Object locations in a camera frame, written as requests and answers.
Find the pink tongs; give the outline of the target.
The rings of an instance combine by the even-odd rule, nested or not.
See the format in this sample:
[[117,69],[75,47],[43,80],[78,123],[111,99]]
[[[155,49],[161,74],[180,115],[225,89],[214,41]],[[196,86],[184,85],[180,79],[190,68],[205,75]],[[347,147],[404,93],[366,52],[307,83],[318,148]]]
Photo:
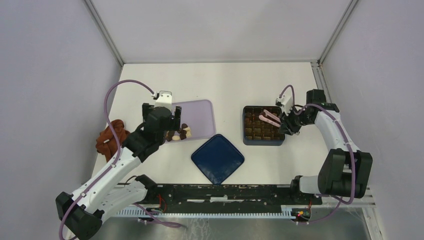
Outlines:
[[277,128],[281,127],[281,121],[280,118],[278,116],[275,116],[274,114],[272,114],[270,111],[264,109],[258,117],[261,121],[268,123],[272,126],[275,126]]

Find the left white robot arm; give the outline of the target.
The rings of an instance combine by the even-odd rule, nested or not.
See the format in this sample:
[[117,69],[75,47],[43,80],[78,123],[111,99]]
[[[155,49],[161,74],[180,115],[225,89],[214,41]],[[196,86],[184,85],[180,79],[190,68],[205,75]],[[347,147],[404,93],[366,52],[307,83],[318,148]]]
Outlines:
[[136,180],[128,187],[114,191],[114,187],[129,172],[155,153],[166,141],[167,131],[177,131],[181,125],[182,108],[170,110],[164,106],[142,105],[143,122],[118,147],[111,160],[90,180],[72,193],[61,192],[56,207],[63,228],[67,227],[75,239],[89,240],[109,218],[126,207],[143,201],[153,203],[157,190]]

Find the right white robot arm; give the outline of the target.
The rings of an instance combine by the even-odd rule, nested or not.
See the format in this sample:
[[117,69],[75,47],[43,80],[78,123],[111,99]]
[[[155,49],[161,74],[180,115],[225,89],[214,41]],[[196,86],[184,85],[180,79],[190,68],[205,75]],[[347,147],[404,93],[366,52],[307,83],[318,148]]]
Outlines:
[[309,90],[305,105],[296,109],[294,95],[287,95],[283,91],[275,104],[281,108],[280,133],[293,136],[300,132],[301,127],[314,125],[328,149],[318,175],[298,175],[292,180],[289,199],[295,204],[302,204],[309,198],[309,194],[315,194],[337,200],[347,197],[344,203],[350,204],[354,199],[363,198],[373,158],[354,144],[343,126],[339,108],[327,101],[325,92],[320,89]]

